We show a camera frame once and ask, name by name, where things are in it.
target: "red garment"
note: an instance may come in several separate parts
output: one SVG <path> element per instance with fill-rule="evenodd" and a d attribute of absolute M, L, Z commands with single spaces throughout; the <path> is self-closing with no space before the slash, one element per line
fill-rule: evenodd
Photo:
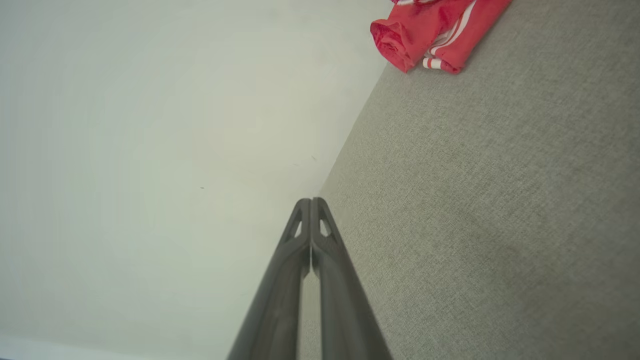
<path fill-rule="evenodd" d="M 403 72 L 426 54 L 424 67 L 457 74 L 510 2 L 436 0 L 395 5 L 389 19 L 371 24 L 371 34 L 382 56 Z"/>

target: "wall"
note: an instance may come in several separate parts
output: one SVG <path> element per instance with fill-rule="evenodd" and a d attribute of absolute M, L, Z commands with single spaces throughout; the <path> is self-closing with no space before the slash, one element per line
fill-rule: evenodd
<path fill-rule="evenodd" d="M 387 0 L 0 3 L 0 334 L 222 358 Z"/>
<path fill-rule="evenodd" d="M 137 356 L 70 347 L 46 341 L 0 336 L 0 359 L 6 360 L 150 360 Z"/>

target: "fabric texture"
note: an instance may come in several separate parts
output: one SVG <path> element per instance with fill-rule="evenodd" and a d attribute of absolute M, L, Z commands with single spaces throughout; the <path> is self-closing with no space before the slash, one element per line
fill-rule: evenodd
<path fill-rule="evenodd" d="M 476 44 L 511 0 L 439 0 L 394 6 L 389 18 L 371 24 L 380 53 L 403 72 L 427 69 L 459 73 Z"/>
<path fill-rule="evenodd" d="M 640 357 L 638 58 L 635 0 L 517 0 L 459 76 L 384 70 L 320 195 L 395 359 Z"/>

